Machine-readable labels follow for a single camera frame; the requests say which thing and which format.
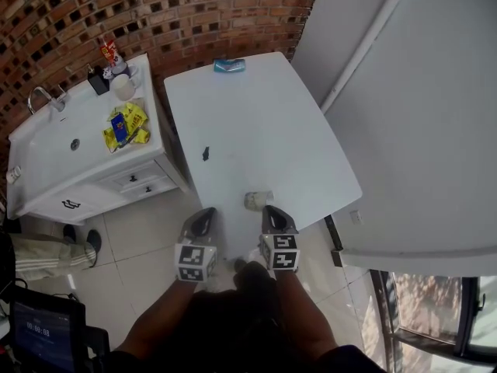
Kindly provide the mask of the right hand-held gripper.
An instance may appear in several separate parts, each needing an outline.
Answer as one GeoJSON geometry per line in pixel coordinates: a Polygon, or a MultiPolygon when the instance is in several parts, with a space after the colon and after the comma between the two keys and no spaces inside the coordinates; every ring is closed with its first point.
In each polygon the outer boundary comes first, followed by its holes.
{"type": "Polygon", "coordinates": [[[301,251],[297,247],[299,232],[294,219],[273,205],[262,209],[259,251],[268,270],[298,269],[301,251]]]}

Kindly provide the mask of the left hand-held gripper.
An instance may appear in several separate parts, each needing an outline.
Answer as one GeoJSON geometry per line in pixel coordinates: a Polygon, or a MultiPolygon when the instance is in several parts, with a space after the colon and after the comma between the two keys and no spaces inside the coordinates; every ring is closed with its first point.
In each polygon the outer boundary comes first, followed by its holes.
{"type": "Polygon", "coordinates": [[[217,265],[217,247],[212,240],[211,226],[217,209],[205,208],[183,223],[175,244],[175,269],[180,281],[205,283],[217,265]]]}

